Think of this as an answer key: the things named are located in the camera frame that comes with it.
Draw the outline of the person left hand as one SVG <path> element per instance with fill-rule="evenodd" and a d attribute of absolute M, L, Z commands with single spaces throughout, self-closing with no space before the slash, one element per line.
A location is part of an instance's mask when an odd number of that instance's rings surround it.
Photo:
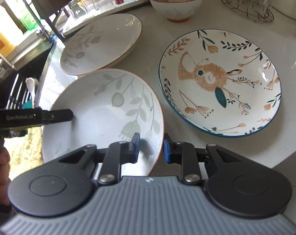
<path fill-rule="evenodd" d="M 0 151 L 0 205 L 9 206 L 8 185 L 11 182 L 10 173 L 10 155 L 5 147 Z"/>

